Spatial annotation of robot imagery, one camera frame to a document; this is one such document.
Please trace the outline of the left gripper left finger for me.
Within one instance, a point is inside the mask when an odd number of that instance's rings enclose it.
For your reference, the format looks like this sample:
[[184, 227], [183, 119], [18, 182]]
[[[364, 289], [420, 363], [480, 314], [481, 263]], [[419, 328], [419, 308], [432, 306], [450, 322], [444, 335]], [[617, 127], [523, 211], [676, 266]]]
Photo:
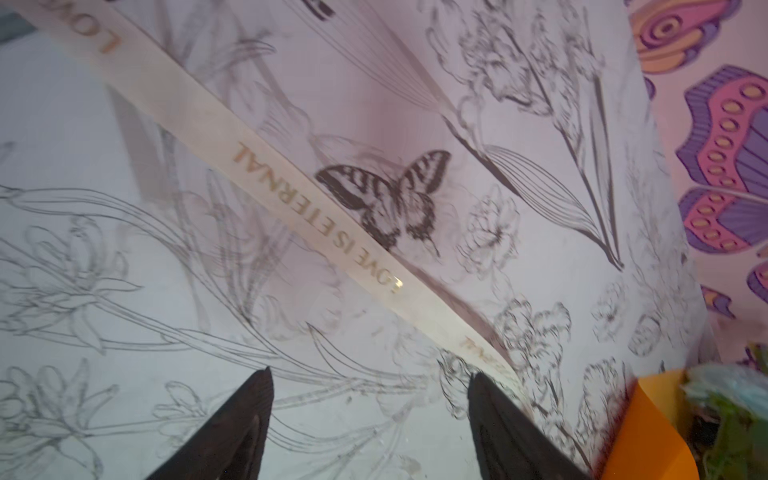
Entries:
[[154, 480], [256, 480], [261, 470], [273, 402], [271, 370], [265, 368], [254, 372], [149, 477]]

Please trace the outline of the white ribbon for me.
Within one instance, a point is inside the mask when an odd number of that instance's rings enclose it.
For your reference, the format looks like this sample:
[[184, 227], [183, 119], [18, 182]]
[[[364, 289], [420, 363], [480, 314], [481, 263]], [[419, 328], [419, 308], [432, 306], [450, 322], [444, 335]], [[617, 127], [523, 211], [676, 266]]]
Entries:
[[91, 67], [381, 305], [527, 402], [520, 378], [484, 336], [118, 10], [105, 1], [7, 5]]

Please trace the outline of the white fake flower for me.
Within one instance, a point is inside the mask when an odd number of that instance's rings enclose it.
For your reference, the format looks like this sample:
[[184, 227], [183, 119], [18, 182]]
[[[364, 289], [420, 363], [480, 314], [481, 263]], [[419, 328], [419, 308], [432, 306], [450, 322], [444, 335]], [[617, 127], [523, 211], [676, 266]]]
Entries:
[[687, 443], [702, 479], [767, 477], [767, 375], [740, 364], [702, 364], [681, 387], [691, 407]]

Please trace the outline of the orange wrapping paper sheet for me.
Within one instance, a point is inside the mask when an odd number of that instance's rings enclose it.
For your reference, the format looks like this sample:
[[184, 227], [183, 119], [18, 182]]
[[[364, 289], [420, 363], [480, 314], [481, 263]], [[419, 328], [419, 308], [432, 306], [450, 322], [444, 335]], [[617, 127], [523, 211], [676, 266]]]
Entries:
[[686, 443], [693, 419], [682, 390], [686, 380], [683, 369], [637, 380], [603, 480], [699, 479]]

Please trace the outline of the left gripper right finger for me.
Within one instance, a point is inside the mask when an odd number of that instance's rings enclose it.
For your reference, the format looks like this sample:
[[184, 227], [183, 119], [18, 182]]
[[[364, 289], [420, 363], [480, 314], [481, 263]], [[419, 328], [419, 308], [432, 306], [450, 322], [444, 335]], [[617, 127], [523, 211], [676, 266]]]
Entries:
[[468, 419], [483, 480], [588, 480], [484, 373], [467, 390]]

